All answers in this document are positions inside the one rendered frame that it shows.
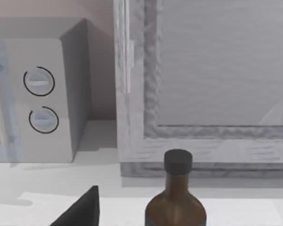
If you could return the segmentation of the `pale microwave oven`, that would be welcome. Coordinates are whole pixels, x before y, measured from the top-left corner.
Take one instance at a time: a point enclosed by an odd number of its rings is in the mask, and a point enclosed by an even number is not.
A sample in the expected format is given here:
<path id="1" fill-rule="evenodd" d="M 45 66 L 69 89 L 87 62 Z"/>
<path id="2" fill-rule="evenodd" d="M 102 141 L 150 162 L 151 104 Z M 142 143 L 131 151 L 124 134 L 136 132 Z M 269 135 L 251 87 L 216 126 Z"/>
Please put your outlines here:
<path id="1" fill-rule="evenodd" d="M 87 22 L 0 17 L 0 162 L 71 162 L 91 114 Z"/>

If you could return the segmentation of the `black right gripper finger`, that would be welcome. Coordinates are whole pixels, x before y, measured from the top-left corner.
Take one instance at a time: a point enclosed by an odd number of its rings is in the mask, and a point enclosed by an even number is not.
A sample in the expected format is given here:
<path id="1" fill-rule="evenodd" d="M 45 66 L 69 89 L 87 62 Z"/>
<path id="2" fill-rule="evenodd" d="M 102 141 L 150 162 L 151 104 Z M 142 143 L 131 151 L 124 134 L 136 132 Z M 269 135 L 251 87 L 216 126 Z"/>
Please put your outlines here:
<path id="1" fill-rule="evenodd" d="M 99 187 L 92 186 L 49 226 L 99 226 Z"/>

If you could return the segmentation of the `grey cabinet door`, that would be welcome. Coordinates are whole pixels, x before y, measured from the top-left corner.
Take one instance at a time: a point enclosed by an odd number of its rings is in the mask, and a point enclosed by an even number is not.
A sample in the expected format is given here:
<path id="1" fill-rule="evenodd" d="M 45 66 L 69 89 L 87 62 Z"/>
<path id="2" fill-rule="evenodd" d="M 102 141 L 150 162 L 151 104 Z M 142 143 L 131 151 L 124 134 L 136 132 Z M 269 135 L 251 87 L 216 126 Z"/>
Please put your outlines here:
<path id="1" fill-rule="evenodd" d="M 283 139 L 283 0 L 145 0 L 144 135 Z"/>

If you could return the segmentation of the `pale round microwave knob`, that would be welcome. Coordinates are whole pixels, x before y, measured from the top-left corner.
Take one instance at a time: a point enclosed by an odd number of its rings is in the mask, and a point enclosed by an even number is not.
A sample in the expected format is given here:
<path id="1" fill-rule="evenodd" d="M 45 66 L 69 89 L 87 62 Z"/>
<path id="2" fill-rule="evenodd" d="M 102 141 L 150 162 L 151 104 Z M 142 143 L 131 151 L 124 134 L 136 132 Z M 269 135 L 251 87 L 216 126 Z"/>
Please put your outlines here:
<path id="1" fill-rule="evenodd" d="M 23 84 L 29 93 L 37 97 L 44 97 L 54 90 L 55 79 L 48 69 L 37 66 L 24 73 Z"/>
<path id="2" fill-rule="evenodd" d="M 42 106 L 29 113 L 30 126 L 41 134 L 50 134 L 59 126 L 59 118 L 54 110 Z"/>

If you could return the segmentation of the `brown bottle with black cap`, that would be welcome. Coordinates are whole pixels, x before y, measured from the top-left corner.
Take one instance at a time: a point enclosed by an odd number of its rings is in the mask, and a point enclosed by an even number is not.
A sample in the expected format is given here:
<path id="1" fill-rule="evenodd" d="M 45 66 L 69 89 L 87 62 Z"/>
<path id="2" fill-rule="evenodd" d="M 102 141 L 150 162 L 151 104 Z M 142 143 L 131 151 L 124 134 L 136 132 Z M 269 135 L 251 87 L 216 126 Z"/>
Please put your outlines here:
<path id="1" fill-rule="evenodd" d="M 165 189 L 147 204 L 144 226 L 207 226 L 204 206 L 188 189 L 192 159 L 183 149 L 165 152 Z"/>

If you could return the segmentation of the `grey cabinet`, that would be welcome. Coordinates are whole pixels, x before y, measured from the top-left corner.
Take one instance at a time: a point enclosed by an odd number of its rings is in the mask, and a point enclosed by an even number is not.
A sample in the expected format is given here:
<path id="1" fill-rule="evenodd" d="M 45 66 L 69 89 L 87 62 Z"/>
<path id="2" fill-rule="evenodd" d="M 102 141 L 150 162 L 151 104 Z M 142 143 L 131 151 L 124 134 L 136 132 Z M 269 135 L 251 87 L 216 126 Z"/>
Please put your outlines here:
<path id="1" fill-rule="evenodd" d="M 173 148 L 195 178 L 283 178 L 283 126 L 158 126 L 162 0 L 113 0 L 117 148 L 121 176 L 165 175 Z"/>

